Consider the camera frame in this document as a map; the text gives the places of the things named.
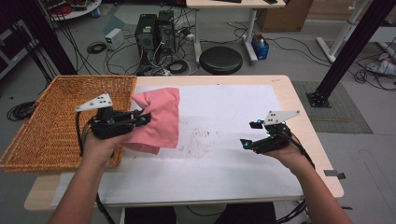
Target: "person's left hand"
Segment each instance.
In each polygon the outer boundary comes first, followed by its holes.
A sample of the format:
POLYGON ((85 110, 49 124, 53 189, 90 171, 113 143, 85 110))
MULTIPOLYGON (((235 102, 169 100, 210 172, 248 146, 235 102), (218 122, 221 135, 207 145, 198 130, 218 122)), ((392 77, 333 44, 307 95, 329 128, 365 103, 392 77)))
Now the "person's left hand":
POLYGON ((125 134, 102 140, 95 137, 93 133, 88 133, 84 143, 82 162, 106 169, 114 148, 117 144, 125 141, 127 137, 128 134, 125 134))

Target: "hand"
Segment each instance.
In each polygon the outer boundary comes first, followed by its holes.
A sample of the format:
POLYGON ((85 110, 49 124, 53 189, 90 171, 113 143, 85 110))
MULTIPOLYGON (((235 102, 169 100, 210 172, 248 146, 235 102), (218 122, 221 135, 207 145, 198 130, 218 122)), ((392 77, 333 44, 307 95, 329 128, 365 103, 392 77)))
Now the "hand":
MULTIPOLYGON (((292 138, 294 141, 299 142, 294 136, 292 138)), ((289 168, 294 175, 299 174, 300 171, 307 168, 306 165, 312 168, 311 164, 301 153, 300 149, 297 148, 297 146, 295 146, 292 142, 290 142, 285 148, 270 151, 264 153, 263 155, 279 160, 284 166, 289 168)))
POLYGON ((114 148, 117 144, 125 141, 127 137, 128 134, 125 134, 101 140, 96 138, 93 133, 88 133, 84 143, 82 162, 106 169, 114 148))

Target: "black cushion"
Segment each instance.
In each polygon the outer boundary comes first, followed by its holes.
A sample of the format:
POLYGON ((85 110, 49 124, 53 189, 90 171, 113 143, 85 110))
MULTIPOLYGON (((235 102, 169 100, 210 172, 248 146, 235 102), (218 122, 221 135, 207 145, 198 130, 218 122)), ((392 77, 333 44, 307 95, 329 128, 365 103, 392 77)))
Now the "black cushion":
POLYGON ((241 54, 230 48, 214 47, 204 50, 199 64, 206 72, 213 75, 230 75, 242 67, 241 54))

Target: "white paper sheet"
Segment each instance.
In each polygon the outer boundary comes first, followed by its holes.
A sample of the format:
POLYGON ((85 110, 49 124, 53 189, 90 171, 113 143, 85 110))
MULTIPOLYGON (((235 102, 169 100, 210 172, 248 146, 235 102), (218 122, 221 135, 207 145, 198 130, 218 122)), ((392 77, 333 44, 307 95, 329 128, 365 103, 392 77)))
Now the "white paper sheet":
MULTIPOLYGON (((135 92, 161 87, 136 87, 135 92)), ((266 137, 249 123, 280 110, 266 85, 178 86, 177 148, 151 155, 125 150, 121 165, 106 172, 102 202, 129 204, 249 201, 303 195, 294 175, 279 161, 244 150, 241 138, 266 137)), ((63 173, 57 205, 74 173, 63 173)))

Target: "carpet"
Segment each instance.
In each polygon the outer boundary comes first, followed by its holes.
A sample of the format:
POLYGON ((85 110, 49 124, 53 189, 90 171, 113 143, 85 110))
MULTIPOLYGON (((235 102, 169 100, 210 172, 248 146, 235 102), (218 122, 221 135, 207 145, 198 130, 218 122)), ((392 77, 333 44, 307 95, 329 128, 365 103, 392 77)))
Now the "carpet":
POLYGON ((329 97, 331 108, 312 107, 305 95, 314 92, 319 82, 293 81, 303 106, 317 133, 373 133, 342 83, 329 97))

